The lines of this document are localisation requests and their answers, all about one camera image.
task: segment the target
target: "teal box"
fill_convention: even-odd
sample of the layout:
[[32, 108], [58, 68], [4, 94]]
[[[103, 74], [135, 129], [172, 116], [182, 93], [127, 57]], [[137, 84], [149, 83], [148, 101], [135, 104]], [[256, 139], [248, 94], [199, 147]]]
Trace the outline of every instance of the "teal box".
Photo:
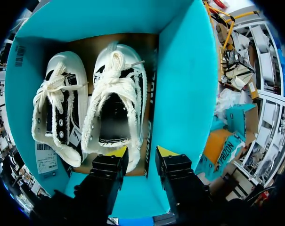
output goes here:
[[[50, 1], [23, 24], [13, 41], [5, 77], [8, 121], [22, 159], [40, 185], [50, 195], [56, 189], [74, 196], [74, 186], [82, 182], [85, 174], [72, 173], [68, 177], [61, 161], [55, 176], [38, 174], [31, 135], [33, 97], [43, 81], [49, 59], [56, 54], [49, 54], [53, 46], [117, 33], [158, 34], [159, 56], [157, 75], [151, 75], [157, 76], [157, 84], [152, 143], [147, 147], [148, 178], [124, 178], [112, 217], [161, 215], [170, 207], [156, 170], [156, 146], [185, 154], [195, 170], [213, 119], [217, 55], [210, 20], [201, 0]], [[18, 48], [24, 49], [21, 56]], [[206, 89], [195, 82], [200, 74], [207, 76]], [[192, 137], [193, 149], [183, 142], [191, 141]]]
[[235, 105], [226, 110], [228, 130], [241, 134], [245, 145], [249, 145], [258, 133], [258, 110], [256, 104]]
[[195, 170], [195, 174], [204, 172], [205, 177], [209, 181], [213, 181], [222, 176], [228, 163], [239, 154], [242, 146], [244, 146], [242, 138], [242, 135], [236, 133], [227, 138], [217, 164], [214, 164], [204, 154], [202, 154]]
[[223, 123], [223, 121], [221, 119], [219, 119], [217, 116], [214, 116], [213, 120], [212, 120], [212, 127], [210, 128], [210, 131], [222, 129], [225, 126], [226, 126], [225, 123]]

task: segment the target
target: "black and white sneaker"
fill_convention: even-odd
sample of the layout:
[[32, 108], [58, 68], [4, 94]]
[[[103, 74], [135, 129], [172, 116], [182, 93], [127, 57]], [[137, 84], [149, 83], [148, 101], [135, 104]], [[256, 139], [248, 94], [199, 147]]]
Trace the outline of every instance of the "black and white sneaker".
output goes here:
[[116, 42], [101, 51], [81, 138], [86, 153], [107, 153], [126, 145], [127, 172], [135, 169], [143, 143], [147, 76], [142, 63], [135, 50]]
[[33, 139], [79, 167], [84, 159], [80, 140], [87, 105], [87, 76], [81, 59], [73, 52], [54, 55], [33, 99]]

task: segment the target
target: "shoelace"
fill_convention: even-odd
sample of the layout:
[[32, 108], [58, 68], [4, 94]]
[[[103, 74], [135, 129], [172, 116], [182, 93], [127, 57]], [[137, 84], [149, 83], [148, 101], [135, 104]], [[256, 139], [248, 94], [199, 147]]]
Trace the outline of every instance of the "shoelace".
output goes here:
[[64, 112], [62, 102], [64, 101], [63, 90], [78, 90], [86, 84], [66, 86], [64, 81], [66, 76], [62, 75], [66, 66], [59, 62], [48, 81], [44, 80], [37, 94], [33, 99], [33, 106], [38, 105], [39, 112], [42, 112], [43, 105], [48, 97], [52, 106], [56, 107], [60, 114]]
[[127, 106], [130, 106], [132, 103], [135, 107], [137, 106], [135, 82], [130, 77], [130, 74], [126, 78], [120, 78], [120, 76], [122, 71], [143, 62], [144, 61], [140, 61], [132, 65], [126, 64], [122, 52], [116, 50], [111, 53], [103, 73], [94, 84], [93, 96], [100, 96], [100, 103], [96, 111], [97, 115], [99, 115], [101, 107], [110, 93], [118, 94]]

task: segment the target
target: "shoe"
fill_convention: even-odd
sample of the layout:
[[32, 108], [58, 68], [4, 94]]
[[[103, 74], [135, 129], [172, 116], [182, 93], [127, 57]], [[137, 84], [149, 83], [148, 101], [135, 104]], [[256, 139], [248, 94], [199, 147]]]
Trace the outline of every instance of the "shoe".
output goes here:
[[142, 63], [135, 50], [116, 42], [101, 51], [82, 130], [81, 147], [86, 153], [106, 154], [126, 145], [127, 172], [136, 167], [143, 143], [147, 76]]
[[84, 159], [80, 140], [87, 105], [87, 76], [81, 59], [73, 52], [56, 54], [33, 99], [33, 139], [79, 167]]

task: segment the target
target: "paper label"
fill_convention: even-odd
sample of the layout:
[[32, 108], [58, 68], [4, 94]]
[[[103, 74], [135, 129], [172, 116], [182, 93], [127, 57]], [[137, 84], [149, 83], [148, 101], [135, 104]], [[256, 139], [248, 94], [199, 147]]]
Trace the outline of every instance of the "paper label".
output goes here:
[[81, 131], [77, 126], [74, 126], [70, 137], [69, 137], [69, 142], [72, 143], [74, 146], [78, 146], [81, 140]]
[[252, 93], [255, 92], [255, 88], [254, 88], [253, 82], [250, 82], [250, 83], [249, 83], [249, 88], [250, 88], [250, 91], [251, 91]]
[[57, 170], [57, 154], [50, 146], [35, 142], [35, 159], [39, 174]]

